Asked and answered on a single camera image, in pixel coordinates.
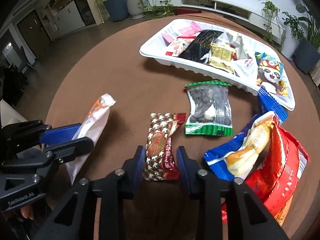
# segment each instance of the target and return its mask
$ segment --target gold snack wrapper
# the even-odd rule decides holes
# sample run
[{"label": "gold snack wrapper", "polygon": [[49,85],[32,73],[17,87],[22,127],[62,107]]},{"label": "gold snack wrapper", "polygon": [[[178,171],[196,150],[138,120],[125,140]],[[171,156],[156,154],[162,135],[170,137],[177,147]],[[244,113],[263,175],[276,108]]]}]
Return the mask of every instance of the gold snack wrapper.
[{"label": "gold snack wrapper", "polygon": [[231,67],[230,62],[231,62],[232,56],[236,53],[236,49],[230,46],[212,43],[211,51],[212,51],[212,55],[210,59],[210,66],[213,66],[215,68],[219,68],[234,74],[234,71],[233,71],[233,68]]}]

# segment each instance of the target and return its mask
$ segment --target potted plant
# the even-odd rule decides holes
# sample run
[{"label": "potted plant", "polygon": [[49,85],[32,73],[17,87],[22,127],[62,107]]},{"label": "potted plant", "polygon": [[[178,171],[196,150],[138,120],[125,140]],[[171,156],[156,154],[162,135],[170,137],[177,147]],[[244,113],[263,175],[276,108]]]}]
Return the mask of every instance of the potted plant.
[{"label": "potted plant", "polygon": [[129,16],[126,0],[106,0],[103,4],[113,22],[121,21]]},{"label": "potted plant", "polygon": [[143,4],[144,12],[150,12],[153,18],[162,18],[174,15],[173,5],[169,3],[170,0],[161,0],[161,5],[156,5],[154,0],[145,0]]},{"label": "potted plant", "polygon": [[271,46],[275,47],[278,51],[282,50],[285,33],[281,36],[280,44],[276,44],[273,41],[273,34],[272,34],[272,21],[276,22],[275,25],[278,26],[280,32],[280,26],[282,26],[281,21],[279,19],[278,13],[280,9],[274,5],[273,2],[266,0],[263,2],[264,7],[262,8],[262,18],[264,25],[266,27],[266,34],[264,35],[263,39],[268,42]]},{"label": "potted plant", "polygon": [[287,37],[284,41],[284,49],[281,53],[289,60],[291,60],[293,52],[299,45],[299,42],[304,38],[303,29],[299,27],[299,19],[296,16],[290,15],[288,12],[283,12],[286,15],[284,25],[291,28],[291,38]]},{"label": "potted plant", "polygon": [[142,0],[127,0],[128,11],[131,19],[139,19],[144,17]]},{"label": "potted plant", "polygon": [[296,66],[306,74],[309,73],[320,60],[320,54],[318,53],[320,47],[320,26],[315,22],[312,13],[308,11],[305,6],[298,4],[296,10],[299,13],[307,13],[307,17],[298,17],[298,20],[308,24],[308,35],[302,39],[293,53],[293,61]]}]

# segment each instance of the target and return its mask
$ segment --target door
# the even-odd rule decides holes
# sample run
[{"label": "door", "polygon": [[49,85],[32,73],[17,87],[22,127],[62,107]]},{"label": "door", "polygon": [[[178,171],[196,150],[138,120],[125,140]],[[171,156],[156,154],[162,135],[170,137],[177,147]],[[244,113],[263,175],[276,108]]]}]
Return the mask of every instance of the door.
[{"label": "door", "polygon": [[47,35],[36,11],[32,11],[17,27],[33,54],[38,58],[49,47],[51,40]]}]

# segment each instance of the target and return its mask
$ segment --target chair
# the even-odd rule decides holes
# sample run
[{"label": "chair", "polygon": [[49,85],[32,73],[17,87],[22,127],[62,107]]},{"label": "chair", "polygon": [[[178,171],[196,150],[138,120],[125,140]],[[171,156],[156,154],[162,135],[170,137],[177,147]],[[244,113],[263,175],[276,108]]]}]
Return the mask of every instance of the chair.
[{"label": "chair", "polygon": [[35,70],[35,68],[29,63],[23,46],[20,47],[20,53],[19,54],[20,54],[20,57],[21,57],[22,61],[21,61],[20,65],[19,65],[19,67],[18,67],[18,72],[21,73],[26,66],[31,67],[32,69]]}]

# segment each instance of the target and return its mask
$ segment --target brown tablecloth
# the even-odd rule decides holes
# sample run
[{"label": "brown tablecloth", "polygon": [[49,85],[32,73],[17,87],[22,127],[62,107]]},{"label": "brown tablecloth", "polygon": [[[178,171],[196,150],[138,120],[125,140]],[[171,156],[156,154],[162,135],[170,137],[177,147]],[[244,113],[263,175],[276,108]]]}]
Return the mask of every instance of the brown tablecloth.
[{"label": "brown tablecloth", "polygon": [[[259,41],[249,30],[215,14],[194,14],[143,22],[105,39],[90,50],[70,71],[51,104],[46,123],[53,127],[82,122],[96,99],[109,93],[117,103],[111,108],[108,123],[81,176],[105,177],[131,158],[137,145],[146,143],[150,113],[190,111],[183,85],[209,80],[201,74],[165,66],[139,54],[140,46],[169,22],[177,18],[193,19],[224,26]],[[296,101],[295,110],[283,127],[307,150],[307,165],[294,193],[283,229],[292,239],[301,239],[313,222],[317,210],[309,210],[320,178],[320,124],[307,88],[294,68],[279,55],[289,77]],[[236,87],[229,88],[234,134],[257,111],[257,98]],[[184,126],[172,136],[174,151],[184,145],[189,157],[201,162],[206,150],[231,137],[186,136]],[[125,202],[128,239],[193,239],[196,231],[198,202],[190,201],[180,190],[179,181],[142,182],[135,200]]]}]

